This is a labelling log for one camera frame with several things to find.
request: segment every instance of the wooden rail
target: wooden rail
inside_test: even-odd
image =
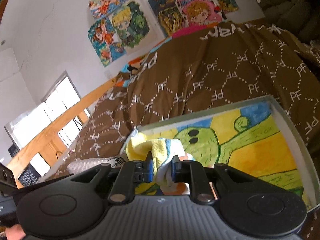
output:
[[[43,129],[33,138],[18,154],[12,158],[7,167],[13,172],[18,188],[23,187],[17,180],[20,174],[28,166],[31,159],[40,153],[44,160],[52,166],[57,161],[57,152],[63,152],[66,146],[63,144],[57,133],[71,120],[78,116],[81,123],[86,121],[84,109],[92,105],[103,94],[116,83],[112,78],[97,89],[84,96],[78,103],[60,115],[56,120]]]

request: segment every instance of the anime girl drawing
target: anime girl drawing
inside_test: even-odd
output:
[[[123,46],[133,48],[149,33],[147,19],[134,1],[115,12],[111,22]]]
[[[222,21],[222,12],[217,0],[176,0],[176,5],[188,26]]]
[[[109,19],[100,20],[92,25],[88,38],[104,66],[126,53]]]
[[[94,19],[99,20],[116,10],[126,0],[91,0],[89,7]]]

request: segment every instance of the window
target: window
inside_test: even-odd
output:
[[[5,128],[18,148],[22,149],[45,127],[79,101],[80,97],[65,72],[38,107],[31,112],[20,115],[17,119],[7,124]],[[90,116],[87,109],[84,112],[88,117]],[[76,139],[81,128],[81,121],[78,117],[75,117],[58,133],[66,147],[69,147]],[[50,169],[39,153],[30,163],[41,176]]]

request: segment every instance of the white wall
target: white wall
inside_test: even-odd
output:
[[[81,97],[115,76],[128,59],[104,68],[87,35],[89,0],[9,0],[0,38],[12,47],[34,101],[67,70]]]
[[[0,159],[11,160],[8,148],[12,141],[4,126],[20,114],[36,107],[23,80],[12,49],[0,52]]]

